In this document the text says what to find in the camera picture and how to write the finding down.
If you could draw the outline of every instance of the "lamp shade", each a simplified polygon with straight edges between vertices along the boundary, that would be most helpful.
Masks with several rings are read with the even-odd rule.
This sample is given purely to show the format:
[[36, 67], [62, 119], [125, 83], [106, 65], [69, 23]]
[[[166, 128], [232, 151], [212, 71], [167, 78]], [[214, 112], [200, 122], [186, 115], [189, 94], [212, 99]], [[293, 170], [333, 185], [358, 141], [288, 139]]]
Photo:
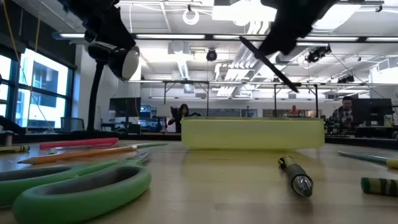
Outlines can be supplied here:
[[97, 62], [107, 63], [113, 74], [124, 82], [129, 81], [139, 68], [138, 47], [112, 49], [108, 45], [94, 43], [88, 46], [87, 51]]
[[139, 66], [139, 54], [131, 49], [114, 49], [109, 58], [109, 68], [120, 80], [126, 82], [135, 74]]
[[172, 116], [172, 112], [170, 109], [170, 105], [159, 105], [156, 108], [156, 116], [160, 117], [160, 118], [169, 118]]

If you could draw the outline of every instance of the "black hair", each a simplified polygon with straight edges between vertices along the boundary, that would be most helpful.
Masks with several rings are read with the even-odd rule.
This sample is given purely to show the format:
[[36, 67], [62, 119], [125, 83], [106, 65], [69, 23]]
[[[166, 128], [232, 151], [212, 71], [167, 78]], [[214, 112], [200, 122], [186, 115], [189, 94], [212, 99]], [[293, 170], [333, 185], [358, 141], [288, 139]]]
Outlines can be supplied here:
[[351, 101], [351, 100], [353, 100], [353, 99], [352, 99], [352, 97], [350, 97], [350, 96], [344, 96], [344, 97], [343, 97], [343, 101], [345, 101], [345, 100], [350, 100], [350, 101]]
[[187, 113], [185, 116], [189, 116], [189, 109], [188, 109], [188, 105], [186, 105], [185, 103], [181, 104], [180, 108], [178, 109], [178, 115], [182, 116], [182, 109], [183, 108], [187, 109]]

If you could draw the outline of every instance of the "man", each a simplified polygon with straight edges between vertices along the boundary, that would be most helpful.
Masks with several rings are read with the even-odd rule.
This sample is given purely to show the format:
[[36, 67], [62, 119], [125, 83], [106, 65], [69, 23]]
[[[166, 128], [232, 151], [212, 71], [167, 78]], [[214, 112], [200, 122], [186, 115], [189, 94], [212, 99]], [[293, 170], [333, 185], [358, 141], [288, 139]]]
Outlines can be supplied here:
[[352, 99], [350, 96], [344, 96], [343, 98], [343, 106], [340, 106], [338, 109], [335, 109], [332, 115], [332, 120], [335, 123], [342, 124], [347, 127], [351, 127], [353, 123], [353, 114], [352, 114]]

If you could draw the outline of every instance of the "pink pencil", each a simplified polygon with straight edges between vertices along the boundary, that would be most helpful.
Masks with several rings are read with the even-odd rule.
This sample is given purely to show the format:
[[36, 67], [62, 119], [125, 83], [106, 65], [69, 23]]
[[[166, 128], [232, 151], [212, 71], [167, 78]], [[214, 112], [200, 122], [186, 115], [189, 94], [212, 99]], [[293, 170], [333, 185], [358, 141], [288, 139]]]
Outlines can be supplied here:
[[40, 144], [40, 149], [50, 149], [53, 147], [70, 146], [112, 146], [119, 141], [119, 138], [85, 139], [63, 142], [49, 142]]

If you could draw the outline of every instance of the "orange pencil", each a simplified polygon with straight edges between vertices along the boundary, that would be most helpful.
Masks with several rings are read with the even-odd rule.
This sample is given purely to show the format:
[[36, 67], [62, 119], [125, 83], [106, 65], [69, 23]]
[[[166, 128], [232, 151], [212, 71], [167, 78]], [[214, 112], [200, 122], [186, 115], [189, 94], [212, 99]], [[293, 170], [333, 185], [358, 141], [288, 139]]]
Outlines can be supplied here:
[[147, 143], [147, 144], [136, 144], [131, 146], [123, 146], [123, 147], [114, 147], [111, 149], [97, 149], [97, 150], [90, 150], [85, 152], [73, 152], [73, 153], [65, 153], [65, 154], [57, 154], [57, 155], [47, 155], [47, 156], [39, 156], [39, 157], [32, 157], [23, 161], [19, 161], [18, 163], [22, 164], [44, 164], [48, 162], [57, 162], [63, 161], [67, 159], [76, 159], [82, 157], [91, 157], [91, 156], [102, 156], [102, 155], [109, 155], [115, 154], [120, 152], [134, 152], [135, 150], [142, 148], [142, 147], [151, 147], [151, 146], [163, 146], [166, 145], [165, 143]]

